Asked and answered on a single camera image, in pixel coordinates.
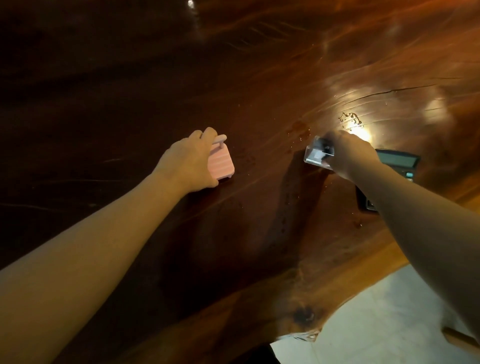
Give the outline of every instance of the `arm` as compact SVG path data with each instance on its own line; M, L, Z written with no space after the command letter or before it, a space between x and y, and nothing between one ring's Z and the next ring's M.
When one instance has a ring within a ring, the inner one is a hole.
M188 192L215 187L216 131L176 142L137 187L0 271L0 362L49 363L100 308Z
M368 196L416 271L480 339L480 216L407 181L355 135L327 138L333 170Z

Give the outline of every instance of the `forearm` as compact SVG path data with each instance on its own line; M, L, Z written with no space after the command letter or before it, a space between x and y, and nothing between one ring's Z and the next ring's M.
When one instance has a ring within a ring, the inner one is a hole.
M108 298L183 195L175 184L149 176L2 270L0 361L53 360Z
M479 336L480 217L381 163L358 166L368 196L409 261Z

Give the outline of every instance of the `hand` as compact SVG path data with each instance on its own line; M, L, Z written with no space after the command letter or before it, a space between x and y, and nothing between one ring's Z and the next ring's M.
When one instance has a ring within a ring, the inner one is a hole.
M158 173L172 179L185 194L206 187L217 187L218 181L207 168L210 148L216 136L213 128L206 128L203 133L195 130L188 138L172 144L152 174Z
M372 145L343 130L331 131L324 137L333 143L335 156L327 162L340 177L352 180L355 168L363 168L366 164L380 163L376 150Z

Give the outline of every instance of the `wooden table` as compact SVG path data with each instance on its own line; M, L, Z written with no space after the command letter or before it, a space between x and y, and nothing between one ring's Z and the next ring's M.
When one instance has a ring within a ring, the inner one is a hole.
M354 186L303 163L332 128L422 156L480 206L470 0L23 0L0 5L1 264L141 181L194 129L231 180L184 198L57 363L226 363L311 339L407 264Z

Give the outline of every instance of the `white floor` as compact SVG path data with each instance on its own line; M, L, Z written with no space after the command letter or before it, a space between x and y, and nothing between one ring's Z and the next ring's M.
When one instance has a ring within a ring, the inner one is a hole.
M447 343L442 326L468 334L458 317L408 266L343 305L316 342L287 338L272 347L282 364L480 363Z

